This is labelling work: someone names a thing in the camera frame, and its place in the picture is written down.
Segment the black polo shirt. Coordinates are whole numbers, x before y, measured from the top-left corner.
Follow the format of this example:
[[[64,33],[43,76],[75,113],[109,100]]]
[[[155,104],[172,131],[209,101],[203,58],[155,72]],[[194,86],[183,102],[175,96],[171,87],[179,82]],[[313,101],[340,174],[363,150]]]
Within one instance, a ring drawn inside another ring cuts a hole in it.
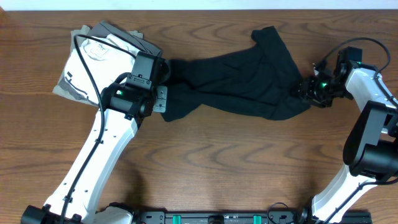
[[[184,118],[200,105],[246,116],[286,120],[310,105],[291,95],[302,80],[275,27],[254,30],[254,46],[201,60],[169,60],[164,121]]]

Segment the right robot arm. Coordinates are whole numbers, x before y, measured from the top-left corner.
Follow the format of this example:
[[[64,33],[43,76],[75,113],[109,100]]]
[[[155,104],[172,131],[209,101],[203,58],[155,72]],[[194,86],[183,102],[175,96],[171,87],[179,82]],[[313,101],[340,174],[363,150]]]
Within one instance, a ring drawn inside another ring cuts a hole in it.
[[[333,180],[299,213],[297,223],[372,223],[368,212],[351,206],[367,191],[397,183],[397,100],[382,80],[380,69],[362,61],[363,51],[338,52],[333,72],[327,59],[314,66],[292,94],[319,108],[335,98],[354,100],[360,110],[343,148],[343,166]]]

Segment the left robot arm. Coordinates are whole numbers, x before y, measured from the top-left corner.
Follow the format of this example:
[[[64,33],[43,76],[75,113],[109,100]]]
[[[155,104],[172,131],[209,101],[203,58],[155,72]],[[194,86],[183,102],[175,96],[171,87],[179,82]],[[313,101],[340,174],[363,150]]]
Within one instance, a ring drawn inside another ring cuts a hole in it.
[[[42,208],[29,205],[21,223],[133,223],[134,212],[120,203],[102,212],[98,202],[122,151],[144,118],[165,111],[169,66],[162,57],[139,52],[132,71],[101,93],[101,106],[68,174]]]

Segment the dark grey folded garment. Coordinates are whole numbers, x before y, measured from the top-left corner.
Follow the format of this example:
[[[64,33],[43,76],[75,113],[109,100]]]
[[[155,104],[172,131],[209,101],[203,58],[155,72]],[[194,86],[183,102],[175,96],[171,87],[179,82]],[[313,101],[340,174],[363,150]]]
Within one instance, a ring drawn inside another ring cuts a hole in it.
[[[68,100],[97,106],[98,98],[83,64],[75,50],[74,41],[78,42],[81,54],[86,62],[99,91],[116,81],[126,72],[131,72],[134,57],[97,41],[80,37],[81,34],[92,36],[136,55],[142,51],[156,56],[162,50],[144,40],[144,34],[137,30],[125,31],[105,21],[90,28],[83,25],[71,33],[71,46],[68,60],[52,93]]]

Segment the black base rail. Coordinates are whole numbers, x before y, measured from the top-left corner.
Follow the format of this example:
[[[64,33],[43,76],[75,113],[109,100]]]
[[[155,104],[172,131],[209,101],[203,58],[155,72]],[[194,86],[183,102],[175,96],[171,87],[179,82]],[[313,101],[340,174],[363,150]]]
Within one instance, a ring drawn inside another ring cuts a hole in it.
[[[141,212],[134,216],[136,224],[268,224],[300,223],[297,213],[289,210],[254,213],[172,213],[163,211]]]

